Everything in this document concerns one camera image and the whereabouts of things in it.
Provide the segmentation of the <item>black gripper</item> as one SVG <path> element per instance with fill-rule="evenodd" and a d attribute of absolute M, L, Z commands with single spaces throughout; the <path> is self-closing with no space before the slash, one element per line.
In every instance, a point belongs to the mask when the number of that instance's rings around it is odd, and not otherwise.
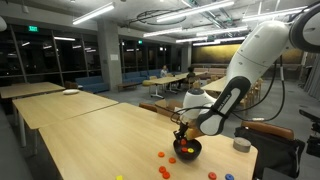
<path fill-rule="evenodd" d="M 203 133 L 197 128 L 194 121 L 183 123 L 178 121 L 179 129 L 174 131 L 174 136 L 177 140 L 186 139 L 192 140 L 203 136 Z"/>

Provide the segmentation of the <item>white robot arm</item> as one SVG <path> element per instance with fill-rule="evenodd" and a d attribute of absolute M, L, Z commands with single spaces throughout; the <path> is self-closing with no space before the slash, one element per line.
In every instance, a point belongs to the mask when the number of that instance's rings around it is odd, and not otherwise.
<path fill-rule="evenodd" d="M 187 91 L 183 108 L 177 111 L 180 128 L 174 132 L 175 138 L 220 134 L 230 113 L 285 51 L 320 51 L 319 22 L 320 3 L 316 2 L 287 22 L 269 20 L 256 26 L 233 55 L 218 97 L 213 98 L 202 89 Z"/>

